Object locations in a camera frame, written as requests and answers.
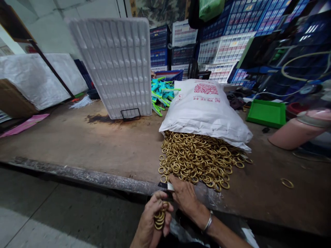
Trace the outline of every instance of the concrete floor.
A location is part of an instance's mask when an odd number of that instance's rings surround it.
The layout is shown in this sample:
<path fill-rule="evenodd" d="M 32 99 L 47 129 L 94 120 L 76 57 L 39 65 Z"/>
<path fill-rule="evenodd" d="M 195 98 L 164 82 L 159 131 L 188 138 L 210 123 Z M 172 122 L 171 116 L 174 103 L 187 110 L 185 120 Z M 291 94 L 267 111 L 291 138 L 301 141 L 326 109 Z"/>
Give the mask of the concrete floor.
<path fill-rule="evenodd" d="M 0 248 L 129 247 L 144 206 L 0 168 Z"/>

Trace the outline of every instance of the cardboard box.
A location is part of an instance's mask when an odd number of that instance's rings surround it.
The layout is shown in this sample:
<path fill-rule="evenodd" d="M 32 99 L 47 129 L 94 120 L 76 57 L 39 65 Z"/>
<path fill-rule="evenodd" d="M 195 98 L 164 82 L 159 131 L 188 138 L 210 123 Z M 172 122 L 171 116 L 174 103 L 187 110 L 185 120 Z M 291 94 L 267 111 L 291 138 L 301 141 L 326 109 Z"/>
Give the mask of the cardboard box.
<path fill-rule="evenodd" d="M 29 118 L 39 112 L 8 79 L 0 79 L 0 110 L 12 118 Z"/>

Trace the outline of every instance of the green bag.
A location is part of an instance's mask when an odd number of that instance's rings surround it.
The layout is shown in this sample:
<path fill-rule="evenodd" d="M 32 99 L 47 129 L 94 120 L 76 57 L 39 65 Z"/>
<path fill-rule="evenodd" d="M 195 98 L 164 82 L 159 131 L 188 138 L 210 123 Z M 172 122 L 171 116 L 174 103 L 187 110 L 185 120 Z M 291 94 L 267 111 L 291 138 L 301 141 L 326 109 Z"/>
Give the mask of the green bag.
<path fill-rule="evenodd" d="M 199 18 L 207 22 L 223 12 L 225 0 L 199 0 Z"/>

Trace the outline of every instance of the silver bracelet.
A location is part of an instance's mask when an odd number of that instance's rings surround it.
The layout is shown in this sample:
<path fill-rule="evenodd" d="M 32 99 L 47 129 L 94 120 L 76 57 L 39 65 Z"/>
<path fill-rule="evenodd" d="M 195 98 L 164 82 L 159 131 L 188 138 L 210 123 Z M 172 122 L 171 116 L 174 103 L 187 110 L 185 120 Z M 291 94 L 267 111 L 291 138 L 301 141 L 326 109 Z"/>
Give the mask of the silver bracelet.
<path fill-rule="evenodd" d="M 210 227 L 210 225 L 211 225 L 211 220 L 212 220 L 212 217 L 213 217 L 213 211 L 211 210 L 210 211 L 210 216 L 209 216 L 209 221 L 208 221 L 208 223 L 207 223 L 207 225 L 206 225 L 206 227 L 203 229 L 203 232 L 205 232 L 207 229 L 208 229 L 208 227 Z"/>

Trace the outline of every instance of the white sack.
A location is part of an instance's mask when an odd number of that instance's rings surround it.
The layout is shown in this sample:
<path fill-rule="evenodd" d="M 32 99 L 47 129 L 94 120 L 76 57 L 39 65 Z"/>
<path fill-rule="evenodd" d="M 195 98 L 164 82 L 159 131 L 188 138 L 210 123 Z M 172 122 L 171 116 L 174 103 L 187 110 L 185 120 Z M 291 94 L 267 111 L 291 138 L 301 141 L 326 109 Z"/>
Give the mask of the white sack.
<path fill-rule="evenodd" d="M 87 85 L 69 54 L 49 53 L 45 56 L 74 95 L 87 90 Z M 0 78 L 11 81 L 38 110 L 70 98 L 37 53 L 0 57 Z"/>
<path fill-rule="evenodd" d="M 174 83 L 174 87 L 181 91 L 172 100 L 159 132 L 169 130 L 207 135 L 251 151 L 245 143 L 251 140 L 253 134 L 230 107 L 223 84 L 199 79 Z"/>

